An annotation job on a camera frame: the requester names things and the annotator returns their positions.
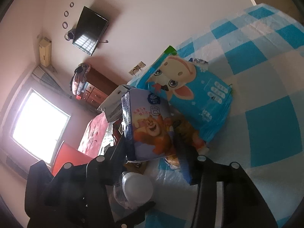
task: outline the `wooden dresser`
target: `wooden dresser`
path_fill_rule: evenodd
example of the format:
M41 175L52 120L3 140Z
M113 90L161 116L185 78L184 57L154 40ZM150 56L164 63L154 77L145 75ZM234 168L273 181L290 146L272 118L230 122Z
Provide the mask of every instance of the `wooden dresser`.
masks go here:
M81 100L97 109L117 87L118 85L91 67Z

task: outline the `clothes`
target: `clothes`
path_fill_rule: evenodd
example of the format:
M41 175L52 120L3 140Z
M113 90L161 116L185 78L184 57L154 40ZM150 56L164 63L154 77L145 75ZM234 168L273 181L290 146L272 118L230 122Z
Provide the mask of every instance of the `clothes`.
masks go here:
M78 68L75 69L74 77L72 81L71 91L74 95L80 95L83 87L87 82L87 74L91 69L91 65L87 63L81 63Z

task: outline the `tissue package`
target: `tissue package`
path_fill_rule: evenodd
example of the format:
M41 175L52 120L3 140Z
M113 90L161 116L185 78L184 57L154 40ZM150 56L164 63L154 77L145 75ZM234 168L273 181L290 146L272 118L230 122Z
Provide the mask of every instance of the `tissue package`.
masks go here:
M127 160L141 162L174 155L168 101L133 88L122 97Z

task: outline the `television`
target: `television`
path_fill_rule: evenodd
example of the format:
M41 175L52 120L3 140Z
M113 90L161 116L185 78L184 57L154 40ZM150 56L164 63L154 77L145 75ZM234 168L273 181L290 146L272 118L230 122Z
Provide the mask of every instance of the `television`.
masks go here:
M84 6L75 29L73 45L92 55L108 25L107 19Z

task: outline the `white box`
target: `white box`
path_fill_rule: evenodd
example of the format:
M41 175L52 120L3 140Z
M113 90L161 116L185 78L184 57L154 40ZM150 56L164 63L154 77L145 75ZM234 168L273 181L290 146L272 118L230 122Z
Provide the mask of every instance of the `white box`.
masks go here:
M107 122L115 122L123 115L121 97L131 88L128 85L118 86L98 107L98 111L105 113Z

